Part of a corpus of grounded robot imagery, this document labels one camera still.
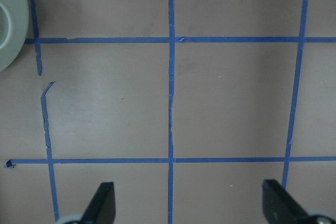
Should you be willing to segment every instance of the blue tape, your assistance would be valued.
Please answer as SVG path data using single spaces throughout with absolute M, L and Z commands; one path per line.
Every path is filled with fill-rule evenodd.
M 58 203 L 57 203 L 58 201 L 57 201 L 54 165 L 53 164 L 48 164 L 48 168 L 49 168 L 51 197 L 52 197 L 52 203 L 53 203 L 53 207 L 54 207 L 54 218 L 55 218 L 55 222 L 56 222 L 59 219 L 59 211 L 58 211 Z
M 283 161 L 283 157 L 189 157 L 175 159 L 176 163 L 262 163 Z
M 154 163 L 267 163 L 283 162 L 284 157 L 187 157 L 187 158 L 64 158 L 64 159 L 10 159 L 5 168 L 16 164 L 154 164 Z M 290 157 L 291 162 L 336 161 L 336 156 Z
M 298 100 L 302 53 L 303 53 L 303 47 L 305 43 L 307 10 L 308 10 L 308 0 L 302 0 L 301 22 L 300 22 L 301 42 L 298 43 L 298 53 L 297 53 L 296 65 L 295 65 L 294 84 L 293 84 L 292 102 L 291 102 L 291 107 L 290 107 L 290 115 L 289 115 L 289 123 L 288 123 L 285 161 L 283 163 L 283 173 L 282 173 L 283 188 L 287 187 L 288 170 L 289 170 L 289 163 L 290 163 L 290 152 L 291 152 L 291 147 L 292 147 L 296 105 L 297 105 L 297 100 Z
M 307 43 L 335 43 L 336 37 L 306 37 Z
M 51 82 L 48 87 L 44 90 L 43 94 L 41 95 L 41 107 L 42 107 L 42 116 L 43 116 L 43 128 L 45 131 L 45 140 L 46 140 L 46 146 L 47 146 L 47 157 L 48 159 L 52 159 L 53 155 L 51 153 L 51 142 L 50 142 L 50 135 L 49 135 L 49 121 L 48 121 L 48 111 L 47 111 L 47 99 L 46 94 L 48 90 L 51 88 L 51 86 L 54 84 L 54 82 Z
M 176 37 L 177 43 L 220 43 L 220 42 L 299 42 L 300 37 Z
M 53 159 L 54 164 L 143 164 L 168 163 L 168 158 L 89 158 L 89 159 Z
M 32 23 L 33 23 L 33 33 L 34 33 L 34 43 L 35 43 L 35 52 L 36 52 L 36 66 L 38 75 L 42 75 L 42 60 L 41 60 L 41 46 L 39 43 L 39 31 L 37 25 L 37 15 L 36 15 L 36 5 L 35 0 L 30 1 L 30 10 L 32 13 Z
M 57 193 L 56 193 L 56 182 L 55 182 L 55 174 L 54 174 L 54 165 L 53 161 L 53 153 L 51 151 L 51 141 L 49 135 L 49 121 L 48 121 L 48 111 L 47 111 L 47 98 L 46 94 L 51 88 L 54 82 L 51 82 L 48 87 L 44 90 L 41 95 L 41 108 L 42 108 L 42 116 L 43 116 L 43 127 L 45 131 L 45 141 L 47 146 L 47 159 L 48 159 L 48 168 L 49 168 L 49 178 L 50 178 L 50 188 L 51 188 L 51 197 L 52 203 L 54 207 L 54 217 L 55 221 L 59 219 L 59 211 L 58 211 L 58 203 L 57 203 Z
M 168 43 L 167 37 L 120 37 L 120 38 L 40 38 L 42 44 L 65 43 Z
M 32 44 L 34 44 L 34 43 L 35 43 L 35 40 L 34 40 L 34 39 L 26 38 L 26 40 L 25 40 L 25 44 L 26 44 L 26 45 L 32 45 Z
M 174 146 L 172 133 L 172 106 L 174 100 L 174 81 L 175 81 L 175 13 L 174 0 L 168 0 L 169 11 L 169 172 L 168 172 L 168 224 L 173 223 L 173 187 L 174 187 Z
M 336 161 L 336 156 L 326 157 L 290 157 L 291 162 L 320 162 L 320 161 Z

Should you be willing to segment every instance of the beige floor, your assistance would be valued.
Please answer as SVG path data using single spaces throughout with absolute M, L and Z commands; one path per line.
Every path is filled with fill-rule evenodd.
M 176 37 L 220 36 L 177 42 L 174 54 L 169 0 L 35 4 L 39 38 L 30 16 L 31 40 L 0 73 L 0 161 L 18 161 L 0 169 L 0 223 L 82 213 L 105 181 L 115 182 L 116 224 L 266 223 L 261 183 L 282 181 L 302 0 L 174 0 Z M 287 189 L 304 208 L 336 217 L 336 44 L 312 43 L 336 37 L 335 11 L 334 0 L 308 0 Z M 73 40 L 87 37 L 147 41 Z M 53 81 L 51 172 L 40 97 Z

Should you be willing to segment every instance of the blue painter's tape line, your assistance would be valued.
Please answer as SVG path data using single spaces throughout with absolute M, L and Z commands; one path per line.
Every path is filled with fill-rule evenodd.
M 76 43 L 168 43 L 167 37 L 120 37 L 120 38 L 40 38 L 42 44 L 76 44 Z
M 175 81 L 175 13 L 174 0 L 168 0 L 169 12 L 169 135 L 168 135 L 168 157 L 169 157 L 169 171 L 168 171 L 168 224 L 173 223 L 173 191 L 174 191 L 174 146 L 172 133 L 172 106 L 174 100 L 174 81 Z
M 49 161 L 47 159 L 10 159 L 7 161 L 15 166 L 15 164 L 48 164 Z
M 48 90 L 54 82 L 51 82 L 48 87 L 44 90 L 43 94 L 41 95 L 41 107 L 42 107 L 42 116 L 43 116 L 43 127 L 45 131 L 45 141 L 47 146 L 47 157 L 48 159 L 53 158 L 51 153 L 51 142 L 50 142 L 50 135 L 49 135 L 49 121 L 48 121 L 48 111 L 47 111 L 47 99 L 46 94 Z
M 302 53 L 303 53 L 303 47 L 305 43 L 307 10 L 308 10 L 308 0 L 302 0 L 300 35 L 299 35 L 301 42 L 298 43 L 298 53 L 297 53 L 297 58 L 296 58 L 296 66 L 295 66 L 295 74 L 294 74 L 292 102 L 291 102 L 291 107 L 290 107 L 290 115 L 289 115 L 289 123 L 288 123 L 285 161 L 283 163 L 283 174 L 282 174 L 283 188 L 287 187 L 287 180 L 288 180 L 290 152 L 291 152 L 291 147 L 292 147 L 292 138 L 293 138 L 294 123 L 295 123 L 295 112 L 296 112 L 296 105 L 297 105 L 298 92 L 299 92 Z
M 35 43 L 35 40 L 34 39 L 29 39 L 29 38 L 26 38 L 25 39 L 25 44 L 26 45 L 32 45 Z
M 168 163 L 168 158 L 89 158 L 53 159 L 54 164 L 144 164 Z
M 40 42 L 35 42 L 35 52 L 36 52 L 36 66 L 37 66 L 37 74 L 39 76 L 42 75 L 42 58 L 41 58 L 41 45 Z
M 52 203 L 54 207 L 54 217 L 55 221 L 59 219 L 59 211 L 58 211 L 58 203 L 57 203 L 57 193 L 56 193 L 56 182 L 55 182 L 55 174 L 54 174 L 54 164 L 53 161 L 53 153 L 51 151 L 51 141 L 49 135 L 49 121 L 48 121 L 48 111 L 47 111 L 47 98 L 46 94 L 53 86 L 54 82 L 51 82 L 48 87 L 44 90 L 41 95 L 41 108 L 42 108 L 42 116 L 43 116 L 43 127 L 45 131 L 45 141 L 47 146 L 47 159 L 48 159 L 48 168 L 49 168 L 49 178 L 50 178 L 50 188 L 51 188 L 51 197 Z
M 336 156 L 325 157 L 290 157 L 291 162 L 323 162 L 323 161 L 336 161 Z
M 283 157 L 189 157 L 175 159 L 176 163 L 265 163 L 283 161 Z
M 177 43 L 299 42 L 300 37 L 176 37 Z
M 36 15 L 36 5 L 35 5 L 35 0 L 29 0 L 29 1 L 30 1 L 30 10 L 32 12 L 33 33 L 34 33 L 34 38 L 36 39 L 36 38 L 39 38 L 37 15 Z
M 306 22 L 307 22 L 307 12 L 308 12 L 308 0 L 302 0 L 301 9 L 301 22 L 300 22 L 300 38 L 305 37 L 306 32 Z
M 284 157 L 187 157 L 187 158 L 64 158 L 64 159 L 10 159 L 5 164 L 154 164 L 154 163 L 267 163 L 283 162 Z M 290 157 L 291 162 L 336 161 L 336 156 Z
M 168 170 L 168 223 L 173 223 L 173 198 L 174 198 L 174 162 L 169 162 Z
M 56 193 L 56 181 L 55 181 L 55 173 L 54 173 L 54 165 L 48 164 L 49 168 L 49 179 L 50 179 L 50 188 L 51 188 L 51 197 L 52 203 L 54 207 L 54 218 L 55 222 L 59 219 L 59 210 L 58 210 L 58 201 L 57 201 L 57 193 Z
M 336 37 L 306 37 L 307 43 L 335 43 Z
M 282 174 L 282 186 L 284 188 L 286 188 L 287 178 L 288 178 L 290 152 L 291 152 L 294 122 L 295 122 L 295 112 L 296 112 L 296 105 L 297 105 L 298 92 L 299 92 L 302 53 L 303 53 L 303 43 L 299 43 L 297 59 L 296 59 L 296 66 L 295 66 L 295 74 L 294 74 L 292 102 L 291 102 L 291 107 L 290 107 L 290 115 L 289 115 L 289 123 L 288 123 L 288 133 L 287 133 L 287 142 L 286 142 L 286 151 L 285 151 L 285 162 L 283 164 L 283 171 L 284 172 Z
M 41 60 L 41 47 L 39 43 L 39 31 L 37 25 L 36 5 L 35 0 L 29 0 L 29 1 L 30 1 L 30 10 L 32 13 L 34 43 L 36 52 L 36 67 L 37 67 L 37 73 L 40 76 L 42 74 L 42 60 Z

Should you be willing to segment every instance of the black plastic part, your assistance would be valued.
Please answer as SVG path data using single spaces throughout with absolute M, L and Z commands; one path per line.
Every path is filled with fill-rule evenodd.
M 112 224 L 115 203 L 113 182 L 101 183 L 79 224 Z
M 264 180 L 262 186 L 263 213 L 270 224 L 297 224 L 309 217 L 275 179 Z

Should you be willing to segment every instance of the white round object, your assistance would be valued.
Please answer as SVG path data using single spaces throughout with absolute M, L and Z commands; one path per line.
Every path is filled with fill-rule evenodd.
M 0 0 L 0 71 L 16 58 L 28 31 L 27 0 Z

